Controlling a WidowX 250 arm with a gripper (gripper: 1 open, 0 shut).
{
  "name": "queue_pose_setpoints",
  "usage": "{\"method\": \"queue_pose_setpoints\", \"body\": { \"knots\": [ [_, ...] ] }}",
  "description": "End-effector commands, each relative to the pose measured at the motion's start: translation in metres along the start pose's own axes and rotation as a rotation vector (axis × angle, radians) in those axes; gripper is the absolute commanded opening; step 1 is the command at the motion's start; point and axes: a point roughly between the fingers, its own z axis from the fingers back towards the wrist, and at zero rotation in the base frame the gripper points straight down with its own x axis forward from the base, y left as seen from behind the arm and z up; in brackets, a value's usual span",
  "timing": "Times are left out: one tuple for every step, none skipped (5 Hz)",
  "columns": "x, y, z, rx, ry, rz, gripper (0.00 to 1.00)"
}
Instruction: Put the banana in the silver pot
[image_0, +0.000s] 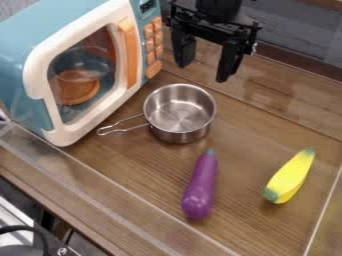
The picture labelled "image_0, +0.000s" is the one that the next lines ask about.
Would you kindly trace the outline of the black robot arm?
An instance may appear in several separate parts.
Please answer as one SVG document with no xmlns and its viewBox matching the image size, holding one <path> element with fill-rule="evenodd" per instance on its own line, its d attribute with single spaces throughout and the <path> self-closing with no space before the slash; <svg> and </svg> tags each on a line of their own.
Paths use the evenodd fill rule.
<svg viewBox="0 0 342 256">
<path fill-rule="evenodd" d="M 216 82 L 223 83 L 236 73 L 243 57 L 256 51 L 260 23 L 243 15 L 243 0 L 195 0 L 192 8 L 170 1 L 167 25 L 171 30 L 174 60 L 187 67 L 196 54 L 196 39 L 222 46 Z"/>
</svg>

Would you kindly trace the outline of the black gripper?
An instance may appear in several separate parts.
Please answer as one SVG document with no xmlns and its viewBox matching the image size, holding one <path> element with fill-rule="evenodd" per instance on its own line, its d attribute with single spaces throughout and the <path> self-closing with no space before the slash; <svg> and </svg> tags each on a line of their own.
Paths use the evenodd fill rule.
<svg viewBox="0 0 342 256">
<path fill-rule="evenodd" d="M 180 68 L 191 64 L 195 37 L 224 43 L 216 71 L 219 83 L 236 73 L 243 54 L 251 55 L 258 45 L 262 24 L 246 15 L 242 3 L 243 0 L 194 0 L 192 4 L 186 4 L 182 0 L 170 0 L 167 25 L 171 27 L 175 63 Z"/>
</svg>

